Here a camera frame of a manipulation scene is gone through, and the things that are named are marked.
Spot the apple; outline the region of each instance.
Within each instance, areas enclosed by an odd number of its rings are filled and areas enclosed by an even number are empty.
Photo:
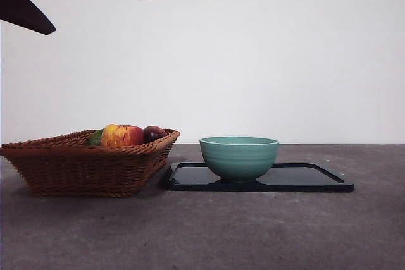
[[[144,129],[144,141],[145,143],[147,142],[152,142],[158,138],[162,138],[167,135],[167,132],[164,131],[164,129],[158,127],[158,126],[147,126]]]
[[[138,126],[110,123],[101,135],[101,147],[124,147],[144,143],[144,132]]]

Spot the black tray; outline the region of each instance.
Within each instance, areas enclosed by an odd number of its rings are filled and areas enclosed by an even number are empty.
[[[173,163],[161,180],[173,191],[351,192],[354,183],[343,174],[309,163],[275,163],[256,181],[222,181],[205,163]]]

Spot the concrete floor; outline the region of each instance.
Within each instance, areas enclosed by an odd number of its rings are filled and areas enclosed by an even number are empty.
[[[175,145],[176,161],[202,161],[199,146]],[[2,160],[1,269],[405,269],[405,146],[282,145],[277,162],[356,189],[171,192],[163,169],[131,198],[38,198]]]

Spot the dark red apple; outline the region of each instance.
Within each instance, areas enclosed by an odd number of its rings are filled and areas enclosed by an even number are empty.
[[[158,138],[162,138],[167,135],[167,132],[164,131],[164,129],[158,127],[158,126],[147,126],[144,129],[144,141],[145,143],[147,142],[152,142]]]

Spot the teal bowl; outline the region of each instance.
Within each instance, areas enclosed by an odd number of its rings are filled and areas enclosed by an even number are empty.
[[[200,139],[208,168],[222,180],[246,183],[264,175],[277,156],[278,141],[259,137],[222,136]]]

